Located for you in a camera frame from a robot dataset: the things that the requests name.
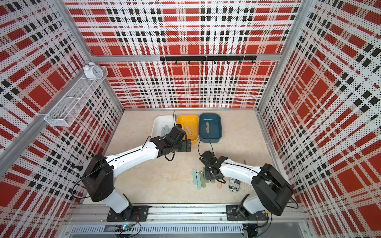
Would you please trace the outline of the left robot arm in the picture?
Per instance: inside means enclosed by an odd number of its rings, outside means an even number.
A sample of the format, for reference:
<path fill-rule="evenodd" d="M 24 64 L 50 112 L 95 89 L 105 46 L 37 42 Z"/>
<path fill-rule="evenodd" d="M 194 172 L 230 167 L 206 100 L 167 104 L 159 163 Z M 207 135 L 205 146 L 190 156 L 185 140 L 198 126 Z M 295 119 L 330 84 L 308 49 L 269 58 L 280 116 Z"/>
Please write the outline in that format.
<path fill-rule="evenodd" d="M 115 213 L 121 214 L 132 208 L 130 201 L 114 186 L 115 179 L 125 171 L 149 160 L 164 157 L 177 152 L 191 152 L 191 140 L 180 124 L 172 127 L 164 136 L 149 136 L 145 143 L 129 151 L 111 156 L 95 155 L 89 161 L 74 166 L 89 197 L 93 202 L 109 206 Z"/>

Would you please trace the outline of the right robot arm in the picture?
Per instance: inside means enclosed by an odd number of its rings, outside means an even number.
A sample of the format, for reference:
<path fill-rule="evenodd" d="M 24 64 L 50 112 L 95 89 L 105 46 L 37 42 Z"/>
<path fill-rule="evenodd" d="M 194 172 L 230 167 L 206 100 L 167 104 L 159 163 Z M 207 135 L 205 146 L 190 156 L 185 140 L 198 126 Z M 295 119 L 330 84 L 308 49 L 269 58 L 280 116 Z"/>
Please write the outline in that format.
<path fill-rule="evenodd" d="M 293 196 L 290 183 L 271 164 L 249 166 L 224 156 L 216 158 L 211 151 L 205 151 L 199 160 L 205 166 L 207 180 L 223 181 L 227 177 L 254 189 L 255 194 L 246 195 L 238 206 L 245 219 L 262 211 L 281 216 Z"/>

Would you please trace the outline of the white storage box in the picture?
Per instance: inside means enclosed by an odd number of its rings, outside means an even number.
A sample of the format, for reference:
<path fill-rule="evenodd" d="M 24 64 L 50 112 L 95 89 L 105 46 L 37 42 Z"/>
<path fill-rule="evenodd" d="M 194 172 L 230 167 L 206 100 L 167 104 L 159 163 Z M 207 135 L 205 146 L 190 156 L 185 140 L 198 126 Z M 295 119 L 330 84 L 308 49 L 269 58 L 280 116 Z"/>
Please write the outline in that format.
<path fill-rule="evenodd" d="M 161 136 L 162 127 L 165 125 L 171 129 L 175 126 L 176 118 L 172 115 L 158 116 L 154 120 L 151 137 Z"/>

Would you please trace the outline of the yellow storage box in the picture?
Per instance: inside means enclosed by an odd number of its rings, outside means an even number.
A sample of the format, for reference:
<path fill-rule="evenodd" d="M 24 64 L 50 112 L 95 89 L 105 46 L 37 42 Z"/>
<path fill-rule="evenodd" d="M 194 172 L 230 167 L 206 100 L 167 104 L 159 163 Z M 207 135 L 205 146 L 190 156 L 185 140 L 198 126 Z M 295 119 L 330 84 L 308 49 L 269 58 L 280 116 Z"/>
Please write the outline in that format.
<path fill-rule="evenodd" d="M 196 144 L 199 139 L 199 118 L 197 115 L 181 115 L 177 119 L 177 124 L 180 124 L 183 130 L 186 132 L 187 138 L 191 140 L 192 144 Z M 190 137 L 186 130 L 186 126 L 189 126 L 193 136 Z"/>

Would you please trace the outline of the dark teal storage box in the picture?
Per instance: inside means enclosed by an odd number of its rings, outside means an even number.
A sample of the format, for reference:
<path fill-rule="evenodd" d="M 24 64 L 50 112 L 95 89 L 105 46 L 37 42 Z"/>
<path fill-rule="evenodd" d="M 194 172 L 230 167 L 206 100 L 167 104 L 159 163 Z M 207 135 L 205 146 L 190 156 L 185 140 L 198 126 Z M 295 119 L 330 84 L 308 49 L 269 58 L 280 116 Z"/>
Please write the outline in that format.
<path fill-rule="evenodd" d="M 206 133 L 206 122 L 210 123 L 210 133 Z M 216 113 L 203 113 L 199 116 L 199 137 L 203 143 L 218 143 L 222 138 L 222 121 Z"/>

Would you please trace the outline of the sage knife left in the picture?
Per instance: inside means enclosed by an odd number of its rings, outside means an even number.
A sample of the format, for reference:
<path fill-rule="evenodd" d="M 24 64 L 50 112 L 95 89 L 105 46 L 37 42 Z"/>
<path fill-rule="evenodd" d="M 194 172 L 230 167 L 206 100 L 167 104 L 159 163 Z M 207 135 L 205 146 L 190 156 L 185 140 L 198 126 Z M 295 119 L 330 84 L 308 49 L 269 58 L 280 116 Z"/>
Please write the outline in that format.
<path fill-rule="evenodd" d="M 205 182 L 204 171 L 200 171 L 199 172 L 199 176 L 200 176 L 200 185 L 201 185 L 202 188 L 205 188 L 206 187 L 206 182 Z"/>

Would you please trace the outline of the printed pencil case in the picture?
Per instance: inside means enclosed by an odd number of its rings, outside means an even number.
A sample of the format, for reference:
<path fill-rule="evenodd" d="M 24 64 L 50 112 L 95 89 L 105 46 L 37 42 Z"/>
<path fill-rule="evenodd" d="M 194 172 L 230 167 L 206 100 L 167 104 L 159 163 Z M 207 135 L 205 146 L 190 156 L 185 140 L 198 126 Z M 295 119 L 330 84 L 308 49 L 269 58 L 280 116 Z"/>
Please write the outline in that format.
<path fill-rule="evenodd" d="M 231 192 L 238 192 L 241 188 L 241 181 L 235 178 L 230 178 L 229 189 Z"/>

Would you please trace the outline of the green circuit board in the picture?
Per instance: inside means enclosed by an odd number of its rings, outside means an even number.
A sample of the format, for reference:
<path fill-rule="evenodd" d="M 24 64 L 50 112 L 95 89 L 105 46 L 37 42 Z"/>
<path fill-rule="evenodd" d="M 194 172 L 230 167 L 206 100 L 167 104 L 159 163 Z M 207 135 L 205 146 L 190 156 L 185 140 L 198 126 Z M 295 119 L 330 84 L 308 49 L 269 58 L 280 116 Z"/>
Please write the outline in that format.
<path fill-rule="evenodd" d="M 129 232 L 131 230 L 131 226 L 129 224 L 116 225 L 114 229 L 115 233 Z"/>

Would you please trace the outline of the white alarm clock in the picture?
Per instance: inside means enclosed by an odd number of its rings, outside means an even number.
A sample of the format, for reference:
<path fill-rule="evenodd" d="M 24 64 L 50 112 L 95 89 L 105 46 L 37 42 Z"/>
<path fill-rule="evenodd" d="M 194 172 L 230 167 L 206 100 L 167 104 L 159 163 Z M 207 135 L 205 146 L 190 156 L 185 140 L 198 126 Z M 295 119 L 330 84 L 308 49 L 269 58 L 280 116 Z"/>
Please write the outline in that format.
<path fill-rule="evenodd" d="M 103 69 L 94 62 L 86 64 L 83 70 L 88 79 L 100 79 L 103 77 Z"/>

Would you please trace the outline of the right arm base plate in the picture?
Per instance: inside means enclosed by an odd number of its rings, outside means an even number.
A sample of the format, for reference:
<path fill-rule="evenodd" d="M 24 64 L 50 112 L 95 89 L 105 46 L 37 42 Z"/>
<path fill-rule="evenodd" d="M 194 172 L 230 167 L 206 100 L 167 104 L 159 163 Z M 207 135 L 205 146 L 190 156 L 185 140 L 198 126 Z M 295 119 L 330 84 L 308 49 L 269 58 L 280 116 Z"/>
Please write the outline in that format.
<path fill-rule="evenodd" d="M 255 214 L 240 208 L 238 204 L 226 205 L 226 216 L 228 221 L 266 221 L 267 213 L 259 211 Z"/>

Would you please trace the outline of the black hook rail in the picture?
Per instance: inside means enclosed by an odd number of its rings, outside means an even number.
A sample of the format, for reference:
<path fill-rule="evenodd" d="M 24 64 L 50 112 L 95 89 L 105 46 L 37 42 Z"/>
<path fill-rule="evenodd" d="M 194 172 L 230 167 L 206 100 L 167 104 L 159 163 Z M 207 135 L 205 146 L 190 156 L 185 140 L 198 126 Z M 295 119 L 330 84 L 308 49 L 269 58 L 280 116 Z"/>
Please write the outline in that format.
<path fill-rule="evenodd" d="M 238 56 L 162 56 L 161 62 L 193 62 L 193 61 L 255 61 L 257 56 L 238 55 Z"/>

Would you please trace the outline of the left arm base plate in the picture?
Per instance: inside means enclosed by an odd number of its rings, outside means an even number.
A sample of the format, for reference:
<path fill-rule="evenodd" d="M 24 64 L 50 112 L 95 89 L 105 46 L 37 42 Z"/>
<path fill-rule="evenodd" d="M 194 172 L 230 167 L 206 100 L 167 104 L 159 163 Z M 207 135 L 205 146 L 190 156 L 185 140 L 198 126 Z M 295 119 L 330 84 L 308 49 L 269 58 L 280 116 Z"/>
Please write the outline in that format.
<path fill-rule="evenodd" d="M 107 222 L 125 222 L 130 221 L 132 219 L 137 219 L 139 222 L 145 222 L 147 220 L 148 212 L 150 206 L 133 206 L 130 205 L 121 213 L 115 212 L 112 208 L 110 208 Z"/>

